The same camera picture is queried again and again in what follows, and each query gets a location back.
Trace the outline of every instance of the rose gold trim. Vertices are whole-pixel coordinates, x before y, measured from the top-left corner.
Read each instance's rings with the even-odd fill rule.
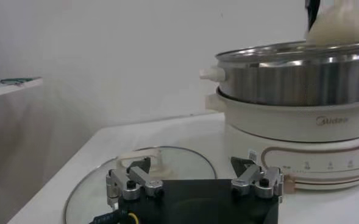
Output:
[[[357,180],[352,180],[352,181],[347,181],[347,182],[339,182],[339,183],[308,183],[308,182],[296,182],[296,184],[307,184],[307,185],[339,185],[339,184],[350,184],[350,183],[354,183],[359,181],[359,179]]]
[[[349,149],[331,149],[331,150],[298,150],[298,149],[284,149],[281,147],[269,147],[265,149],[261,154],[262,165],[267,169],[266,165],[266,154],[271,151],[283,151],[283,152],[294,152],[294,153],[307,153],[307,154],[326,154],[326,153],[339,153],[339,152],[351,152],[359,150],[358,147],[349,148]],[[349,181],[359,178],[359,175],[353,177],[344,177],[344,178],[303,178],[296,177],[296,180],[301,181],[315,181],[315,182],[337,182],[337,181]]]
[[[359,170],[359,168],[351,169],[351,170],[337,170],[337,171],[313,171],[307,173],[344,173]]]

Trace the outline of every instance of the control panel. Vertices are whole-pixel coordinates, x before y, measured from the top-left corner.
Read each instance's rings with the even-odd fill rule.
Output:
[[[359,147],[340,151],[269,147],[261,159],[264,166],[279,166],[283,173],[301,180],[359,178]]]

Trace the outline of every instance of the white table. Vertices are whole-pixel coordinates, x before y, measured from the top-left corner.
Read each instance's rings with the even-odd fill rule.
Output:
[[[222,114],[104,128],[9,224],[63,223],[65,201],[86,174],[122,152],[143,147],[174,145],[196,150],[212,162],[219,178],[233,178],[233,170],[223,151],[223,133]],[[280,223],[359,223],[359,186],[339,191],[299,191],[286,195],[280,207]]]

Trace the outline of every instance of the black cable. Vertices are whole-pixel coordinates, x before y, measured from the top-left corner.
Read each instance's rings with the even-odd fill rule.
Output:
[[[124,210],[115,210],[104,215],[94,217],[90,224],[113,224],[128,218],[128,212]]]

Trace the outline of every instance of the white object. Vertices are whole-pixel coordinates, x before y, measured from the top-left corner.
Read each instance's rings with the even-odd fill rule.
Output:
[[[320,14],[307,35],[315,45],[359,42],[359,6],[354,0],[335,0],[335,5]]]
[[[213,66],[207,69],[201,69],[199,71],[200,79],[207,79],[213,82],[223,82],[226,80],[226,72],[217,66]]]
[[[24,82],[18,85],[6,85],[6,84],[0,84],[0,96],[5,95],[8,93],[12,93],[15,91],[19,91],[22,89],[27,89],[35,86],[40,86],[43,84],[43,79],[35,79],[29,82]]]
[[[359,138],[359,103],[278,107],[238,102],[220,95],[218,97],[225,104],[225,107],[219,108],[225,108],[226,122],[254,135],[296,142]]]
[[[219,178],[232,178],[223,151],[224,116],[210,114],[185,119],[105,128],[97,132],[23,207],[9,224],[62,224],[65,201],[91,170],[126,150],[151,145],[176,145],[198,150],[214,165]],[[280,223],[359,223],[359,186],[343,191],[299,191],[286,195]]]
[[[338,189],[359,184],[359,138],[330,143],[276,141],[230,125],[226,138],[232,156],[252,155],[263,167],[280,167],[296,180],[297,188]]]

